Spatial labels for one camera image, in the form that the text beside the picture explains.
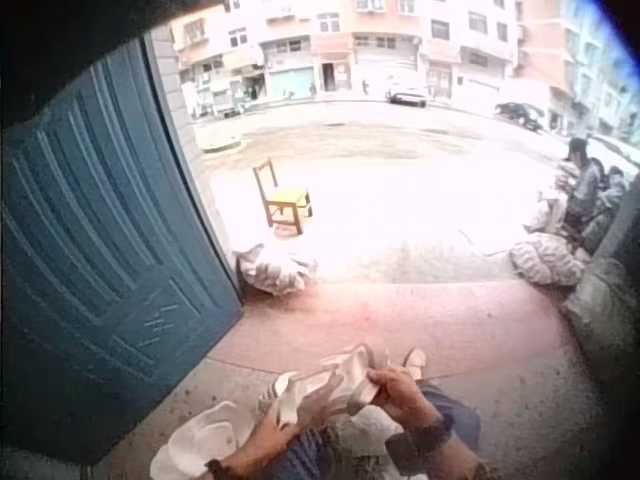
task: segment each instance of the doorframe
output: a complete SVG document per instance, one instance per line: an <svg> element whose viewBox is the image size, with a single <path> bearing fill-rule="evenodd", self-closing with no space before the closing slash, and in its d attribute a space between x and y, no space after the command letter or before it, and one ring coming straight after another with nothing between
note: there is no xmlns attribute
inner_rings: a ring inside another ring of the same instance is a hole
<svg viewBox="0 0 640 480"><path fill-rule="evenodd" d="M171 120L171 110L169 108L169 102L167 101L167 96L164 93L164 87L162 85L162 78L160 75L160 70L158 69L158 63L155 61L155 50L153 48L151 31L145 33L138 39L138 41L140 42L140 49L142 51L142 57L144 59L145 70L149 75L151 94L158 109L160 123L166 135L169 149L173 154L172 156L176 163L176 167L178 167L180 178L186 187L187 195L189 196L189 199L193 206L196 218L198 219L198 222L205 232L205 236L207 237L207 241L211 246L213 255L222 265L225 276L233 285L233 289L236 292L238 299L241 303L243 303L244 299L242 296L242 290L240 288L240 282L237 275L234 273L234 270L231 268L231 265L229 265L226 256L224 255L224 251L222 250L222 246L220 245L215 229L213 228L213 225L209 220L207 210L200 199L198 187L196 186L193 176L191 175L191 170L189 169L187 159L184 155L184 150L182 149L182 145L178 137L178 131L176 130L176 127Z"/></svg>

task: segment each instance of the building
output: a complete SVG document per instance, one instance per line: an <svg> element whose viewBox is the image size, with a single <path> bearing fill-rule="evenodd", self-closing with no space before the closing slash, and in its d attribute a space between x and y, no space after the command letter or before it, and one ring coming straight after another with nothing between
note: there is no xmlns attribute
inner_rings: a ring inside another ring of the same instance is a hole
<svg viewBox="0 0 640 480"><path fill-rule="evenodd" d="M469 110L493 111L517 62L515 2L421 2L421 57L440 98Z"/></svg>
<svg viewBox="0 0 640 480"><path fill-rule="evenodd" d="M508 90L565 135L612 134L633 101L634 62L591 0L517 2L519 57Z"/></svg>
<svg viewBox="0 0 640 480"><path fill-rule="evenodd" d="M383 97L393 80L488 112L518 58L513 0L230 0L171 29L182 81L214 113L316 92Z"/></svg>

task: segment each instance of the garage door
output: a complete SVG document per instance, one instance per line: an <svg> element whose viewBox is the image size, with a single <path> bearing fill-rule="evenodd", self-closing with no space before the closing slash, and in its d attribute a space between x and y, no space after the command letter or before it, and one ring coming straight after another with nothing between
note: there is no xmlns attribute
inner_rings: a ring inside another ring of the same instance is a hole
<svg viewBox="0 0 640 480"><path fill-rule="evenodd" d="M386 50L356 50L356 63L360 77L369 84L371 95L384 95L392 78L417 75L417 54L412 52L388 52Z"/></svg>
<svg viewBox="0 0 640 480"><path fill-rule="evenodd" d="M490 114L498 103L497 87L467 79L464 87L465 109L481 114Z"/></svg>
<svg viewBox="0 0 640 480"><path fill-rule="evenodd" d="M149 68L132 42L2 132L3 440L82 464L240 315Z"/></svg>
<svg viewBox="0 0 640 480"><path fill-rule="evenodd" d="M293 92L293 98L311 96L309 87L315 83L313 67L286 70L271 74L271 91L274 97L286 97Z"/></svg>

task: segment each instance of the chair seat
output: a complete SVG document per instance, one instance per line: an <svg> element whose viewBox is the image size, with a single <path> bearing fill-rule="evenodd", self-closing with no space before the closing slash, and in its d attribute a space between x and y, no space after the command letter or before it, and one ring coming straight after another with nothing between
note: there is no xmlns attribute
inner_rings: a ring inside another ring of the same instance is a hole
<svg viewBox="0 0 640 480"><path fill-rule="evenodd" d="M307 189L303 187L283 187L278 188L267 195L268 202L300 203L307 194Z"/></svg>

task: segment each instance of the pavement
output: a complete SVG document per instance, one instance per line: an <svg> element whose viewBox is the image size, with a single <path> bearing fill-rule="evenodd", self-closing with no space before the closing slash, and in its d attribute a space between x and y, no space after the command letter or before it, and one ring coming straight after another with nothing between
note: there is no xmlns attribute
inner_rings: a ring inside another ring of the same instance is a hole
<svg viewBox="0 0 640 480"><path fill-rule="evenodd" d="M281 300L249 298L245 318L95 478L148 478L157 449L191 416L222 399L255 411L278 373L363 340L387 344L395 359L425 348L430 375L479 413L481 454L505 478L589 478L615 432L557 312L563 293L530 287L505 253L485 255L460 233L511 235L562 142L477 115L376 102L269 109L216 128L243 138L208 155L203 173L236 248L275 233L318 259L318 278ZM265 228L250 167L267 156L283 183L310 188L314 216L301 236Z"/></svg>

